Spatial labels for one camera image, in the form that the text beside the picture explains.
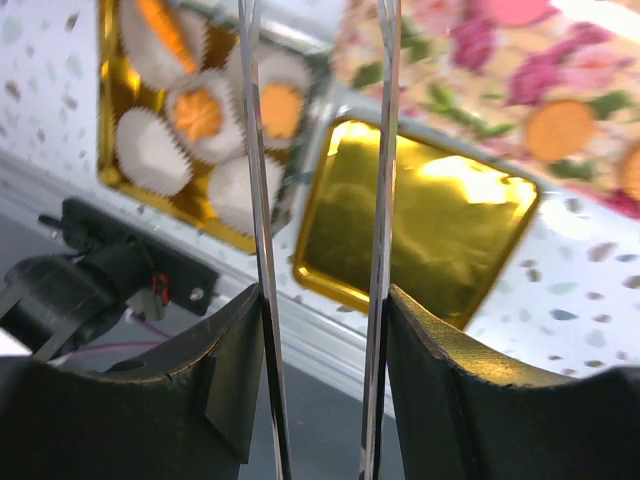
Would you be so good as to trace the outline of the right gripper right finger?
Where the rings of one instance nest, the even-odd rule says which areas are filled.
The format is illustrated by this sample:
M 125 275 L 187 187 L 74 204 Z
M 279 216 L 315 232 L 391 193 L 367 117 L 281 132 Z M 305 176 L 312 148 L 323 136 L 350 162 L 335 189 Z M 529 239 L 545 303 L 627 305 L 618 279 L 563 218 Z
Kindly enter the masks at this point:
M 409 479 L 635 479 L 639 371 L 585 379 L 487 347 L 398 287 L 388 372 Z

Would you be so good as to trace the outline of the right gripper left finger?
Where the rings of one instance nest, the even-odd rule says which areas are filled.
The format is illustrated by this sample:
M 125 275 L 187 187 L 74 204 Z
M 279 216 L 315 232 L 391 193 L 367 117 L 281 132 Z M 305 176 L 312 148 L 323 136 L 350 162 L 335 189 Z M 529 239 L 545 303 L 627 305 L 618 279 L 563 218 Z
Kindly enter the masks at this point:
M 1 361 L 5 479 L 234 479 L 263 360 L 259 288 L 111 369 Z

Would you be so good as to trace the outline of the gold tin lid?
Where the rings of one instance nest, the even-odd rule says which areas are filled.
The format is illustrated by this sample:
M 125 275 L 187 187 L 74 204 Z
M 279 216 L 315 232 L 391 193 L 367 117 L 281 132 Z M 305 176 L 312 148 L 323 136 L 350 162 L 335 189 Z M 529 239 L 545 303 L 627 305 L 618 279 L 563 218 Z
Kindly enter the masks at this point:
M 379 130 L 335 122 L 313 177 L 294 254 L 304 287 L 366 311 Z M 531 180 L 399 137 L 391 280 L 436 317 L 464 328 L 539 203 Z

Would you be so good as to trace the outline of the cookie tin box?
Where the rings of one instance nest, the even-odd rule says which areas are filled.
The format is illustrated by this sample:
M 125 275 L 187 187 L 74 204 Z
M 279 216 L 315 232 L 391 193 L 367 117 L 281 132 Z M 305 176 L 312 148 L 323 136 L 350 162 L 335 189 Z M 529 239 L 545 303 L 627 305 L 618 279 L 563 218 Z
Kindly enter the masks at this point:
M 99 15 L 101 180 L 253 253 L 236 5 L 104 1 Z M 275 12 L 262 18 L 255 60 L 269 210 L 280 229 L 289 220 L 328 62 Z

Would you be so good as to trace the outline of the orange leaf cookie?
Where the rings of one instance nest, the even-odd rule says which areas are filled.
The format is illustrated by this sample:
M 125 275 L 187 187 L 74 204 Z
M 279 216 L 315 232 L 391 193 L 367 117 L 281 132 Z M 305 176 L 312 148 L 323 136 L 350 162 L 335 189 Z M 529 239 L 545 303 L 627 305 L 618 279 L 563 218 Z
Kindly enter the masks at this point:
M 222 104 L 204 89 L 180 94 L 173 115 L 175 126 L 191 142 L 217 135 L 224 121 Z

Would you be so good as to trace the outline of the orange fish cookie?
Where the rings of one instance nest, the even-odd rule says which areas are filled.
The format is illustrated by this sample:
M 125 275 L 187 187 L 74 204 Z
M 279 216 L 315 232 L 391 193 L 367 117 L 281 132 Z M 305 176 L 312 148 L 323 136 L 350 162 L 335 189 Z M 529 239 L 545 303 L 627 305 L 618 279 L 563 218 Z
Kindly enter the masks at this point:
M 136 6 L 150 29 L 184 70 L 189 74 L 195 73 L 197 65 L 194 55 L 173 9 L 161 0 L 137 0 Z

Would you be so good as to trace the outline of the metal tongs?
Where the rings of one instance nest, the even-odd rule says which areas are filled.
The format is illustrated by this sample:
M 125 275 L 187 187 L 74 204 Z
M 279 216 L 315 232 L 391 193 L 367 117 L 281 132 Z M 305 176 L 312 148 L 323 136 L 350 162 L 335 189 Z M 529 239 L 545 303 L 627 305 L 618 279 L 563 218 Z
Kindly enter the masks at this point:
M 364 374 L 359 472 L 362 479 L 378 478 L 381 465 L 399 112 L 401 4 L 398 1 L 380 1 L 377 4 L 377 11 L 384 43 L 384 89 Z M 291 452 L 260 109 L 259 75 L 255 58 L 261 30 L 260 13 L 261 4 L 258 1 L 241 1 L 238 4 L 243 109 L 276 473 L 280 479 L 289 479 L 292 476 Z

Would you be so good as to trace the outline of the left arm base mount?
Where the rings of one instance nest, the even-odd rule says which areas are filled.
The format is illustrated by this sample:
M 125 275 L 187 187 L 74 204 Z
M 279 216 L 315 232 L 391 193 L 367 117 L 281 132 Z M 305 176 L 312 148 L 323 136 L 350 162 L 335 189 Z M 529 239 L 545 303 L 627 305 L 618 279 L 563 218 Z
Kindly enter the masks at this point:
M 38 222 L 61 233 L 79 266 L 120 300 L 148 289 L 163 306 L 173 302 L 198 316 L 209 308 L 219 274 L 134 225 L 78 197 L 62 202 L 59 218 L 41 214 Z

